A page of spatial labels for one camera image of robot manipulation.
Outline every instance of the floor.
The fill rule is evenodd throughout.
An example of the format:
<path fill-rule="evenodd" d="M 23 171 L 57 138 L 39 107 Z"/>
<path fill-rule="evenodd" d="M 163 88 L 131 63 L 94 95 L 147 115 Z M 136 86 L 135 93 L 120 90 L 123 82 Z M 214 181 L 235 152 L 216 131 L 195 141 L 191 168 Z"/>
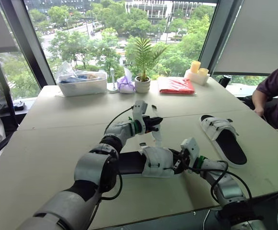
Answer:
<path fill-rule="evenodd" d="M 160 218 L 141 223 L 125 225 L 123 227 L 109 228 L 108 230 L 202 230 L 203 220 L 207 210 L 182 214 L 172 217 Z M 211 211 L 206 224 L 206 230 L 229 230 L 228 226 L 221 225 L 215 218 L 216 211 Z M 278 230 L 278 198 L 269 199 L 255 205 L 255 213 L 264 217 L 267 230 Z"/>

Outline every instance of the window frame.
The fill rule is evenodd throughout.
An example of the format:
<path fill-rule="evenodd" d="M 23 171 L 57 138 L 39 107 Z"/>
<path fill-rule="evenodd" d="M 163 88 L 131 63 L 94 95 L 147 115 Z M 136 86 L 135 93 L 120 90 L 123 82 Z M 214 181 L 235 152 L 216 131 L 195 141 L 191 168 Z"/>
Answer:
<path fill-rule="evenodd" d="M 0 0 L 0 5 L 40 88 L 56 85 L 24 0 Z"/>

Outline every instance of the table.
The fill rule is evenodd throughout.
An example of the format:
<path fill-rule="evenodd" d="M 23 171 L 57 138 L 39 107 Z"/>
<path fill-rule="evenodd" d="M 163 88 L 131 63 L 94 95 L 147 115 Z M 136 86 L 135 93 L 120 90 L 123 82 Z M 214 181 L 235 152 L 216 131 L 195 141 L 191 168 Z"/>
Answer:
<path fill-rule="evenodd" d="M 248 163 L 233 169 L 245 180 L 254 197 L 278 191 L 278 133 L 251 110 L 209 113 L 230 118 L 239 133 L 238 142 Z M 200 154 L 220 159 L 199 125 L 201 115 L 165 118 L 163 144 L 179 150 L 180 143 L 195 137 Z M 106 124 L 54 127 L 16 131 L 0 158 L 0 230 L 15 229 L 57 191 L 73 184 L 78 158 L 102 137 Z M 122 151 L 139 149 L 150 134 L 128 140 Z M 112 196 L 116 187 L 106 194 Z M 197 174 L 184 173 L 169 179 L 124 178 L 121 195 L 103 201 L 91 229 L 124 225 L 176 215 L 217 205 L 210 185 Z"/>
<path fill-rule="evenodd" d="M 154 80 L 146 94 L 107 93 L 76 97 L 63 97 L 58 86 L 46 86 L 18 130 L 109 123 L 136 100 L 145 100 L 149 104 L 146 112 L 149 115 L 154 115 L 151 105 L 156 105 L 161 117 L 249 109 L 212 78 L 205 86 L 193 85 L 197 92 L 193 96 L 160 94 Z M 120 116 L 117 121 L 127 120 L 129 115 L 131 112 Z"/>

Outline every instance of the slipper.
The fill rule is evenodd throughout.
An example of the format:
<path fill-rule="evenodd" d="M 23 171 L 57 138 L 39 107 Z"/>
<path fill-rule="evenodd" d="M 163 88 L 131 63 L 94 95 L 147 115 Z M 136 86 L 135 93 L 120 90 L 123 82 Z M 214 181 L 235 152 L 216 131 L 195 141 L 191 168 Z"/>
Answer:
<path fill-rule="evenodd" d="M 240 168 L 246 164 L 247 158 L 236 140 L 238 134 L 230 124 L 232 120 L 203 115 L 200 122 L 211 143 L 229 166 Z"/>

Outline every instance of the person's arm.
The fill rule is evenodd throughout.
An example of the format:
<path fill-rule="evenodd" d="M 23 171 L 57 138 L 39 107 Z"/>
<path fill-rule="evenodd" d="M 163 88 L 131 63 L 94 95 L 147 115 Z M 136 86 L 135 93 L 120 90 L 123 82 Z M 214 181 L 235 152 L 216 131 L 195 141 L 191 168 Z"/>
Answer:
<path fill-rule="evenodd" d="M 265 111 L 264 107 L 265 107 L 267 98 L 268 98 L 268 96 L 265 93 L 260 92 L 258 90 L 254 91 L 253 96 L 252 96 L 252 101 L 255 106 L 254 112 L 256 112 L 257 115 L 259 115 L 259 116 L 264 115 L 264 111 Z"/>

